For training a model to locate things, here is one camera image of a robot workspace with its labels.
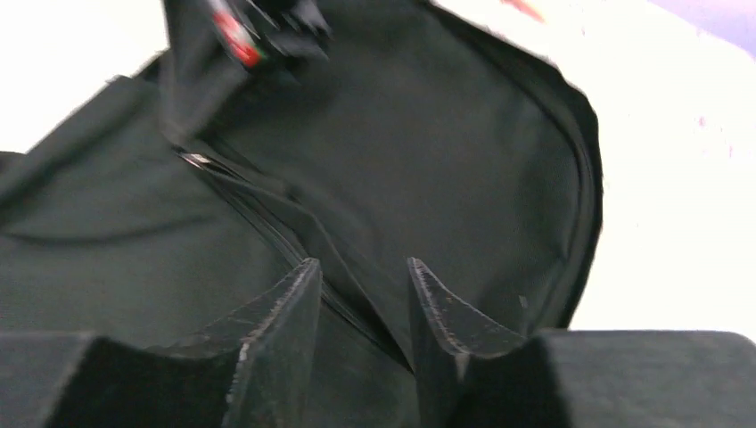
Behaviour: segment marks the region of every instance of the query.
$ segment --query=red label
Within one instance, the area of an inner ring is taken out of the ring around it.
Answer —
[[[259,62],[260,53],[242,24],[225,12],[216,13],[213,20],[223,34],[233,56],[247,67],[252,67]]]

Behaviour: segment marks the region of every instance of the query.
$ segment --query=zipper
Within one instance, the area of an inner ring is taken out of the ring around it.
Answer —
[[[183,159],[193,167],[199,169],[204,173],[211,174],[212,178],[220,180],[232,179],[237,184],[243,186],[251,186],[249,180],[244,178],[242,174],[236,172],[233,168],[228,167],[223,162],[215,160],[207,155],[194,152],[183,152],[181,149],[177,149],[177,154],[181,159]],[[252,208],[249,206],[249,203],[243,202],[236,194],[234,194],[234,192],[228,191],[222,186],[215,187],[220,193],[223,194],[228,203],[231,204],[234,209],[239,212],[245,220],[247,220],[247,222],[255,227],[255,229],[265,239],[267,239],[268,242],[278,252],[283,255],[289,268],[295,268],[304,259],[307,258],[308,255],[305,254],[304,249],[298,248],[298,245],[295,245],[291,241],[289,241],[285,236],[281,234],[278,229],[275,228],[274,225],[270,223],[270,221],[268,221],[267,218],[263,217],[259,213],[259,210],[264,210],[265,207],[260,205],[258,207]],[[360,315],[351,310],[349,308],[349,305],[347,305],[343,301],[343,298],[333,288],[333,286],[328,284],[328,282],[325,280],[323,280],[320,297],[325,306],[329,308],[334,314],[344,319],[358,332],[365,336],[367,340],[372,342],[378,349],[383,351],[384,354],[388,355],[390,358],[394,359],[408,370],[411,370],[410,367],[407,367],[407,365],[402,362],[405,360],[404,356],[398,355],[395,350],[386,346],[384,342],[373,332],[373,329],[369,327],[368,323]]]

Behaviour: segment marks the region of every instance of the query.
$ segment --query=black bag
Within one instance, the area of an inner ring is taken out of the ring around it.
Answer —
[[[293,4],[328,60],[292,42],[249,69],[201,2],[164,3],[170,49],[0,169],[0,329],[169,346],[314,258],[303,420],[399,428],[407,258],[513,336],[568,325],[601,161],[556,70],[411,0]]]

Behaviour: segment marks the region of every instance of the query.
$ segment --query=white surface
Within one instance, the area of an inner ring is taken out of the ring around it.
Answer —
[[[443,3],[548,57],[596,108],[605,224],[573,327],[756,339],[753,60],[640,0],[542,0],[546,26],[497,0]],[[165,46],[159,0],[8,4],[0,150],[28,150]]]
[[[653,0],[693,24],[756,54],[753,0]]]

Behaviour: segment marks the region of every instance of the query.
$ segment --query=bag strap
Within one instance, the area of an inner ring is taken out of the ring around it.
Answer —
[[[250,82],[280,83],[325,58],[330,30],[315,0],[163,0],[168,44],[160,58],[162,129],[183,145]]]

